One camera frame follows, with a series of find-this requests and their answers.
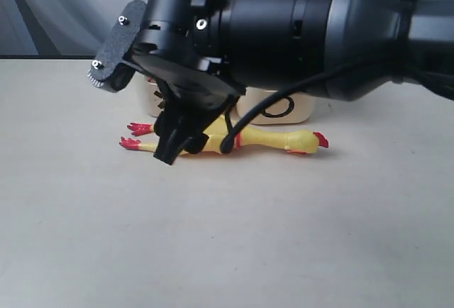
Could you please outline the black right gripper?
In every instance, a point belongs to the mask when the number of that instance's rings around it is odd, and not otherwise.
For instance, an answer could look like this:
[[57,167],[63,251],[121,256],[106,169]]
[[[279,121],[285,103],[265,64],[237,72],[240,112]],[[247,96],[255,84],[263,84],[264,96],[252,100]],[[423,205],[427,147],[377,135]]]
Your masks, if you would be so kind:
[[[133,61],[158,85],[165,101],[155,122],[154,157],[172,165],[178,155],[221,154],[222,114],[245,87],[234,80],[221,33],[232,0],[148,0],[133,44]],[[191,116],[219,116],[194,135]]]

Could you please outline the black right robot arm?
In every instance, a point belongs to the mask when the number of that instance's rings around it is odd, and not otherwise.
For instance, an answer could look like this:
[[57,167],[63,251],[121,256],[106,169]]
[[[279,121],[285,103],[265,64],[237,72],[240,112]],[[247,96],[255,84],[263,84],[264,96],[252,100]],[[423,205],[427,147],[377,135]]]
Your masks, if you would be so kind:
[[453,98],[453,0],[148,0],[133,61],[159,85],[155,157],[198,153],[205,129],[249,87],[353,101],[385,82]]

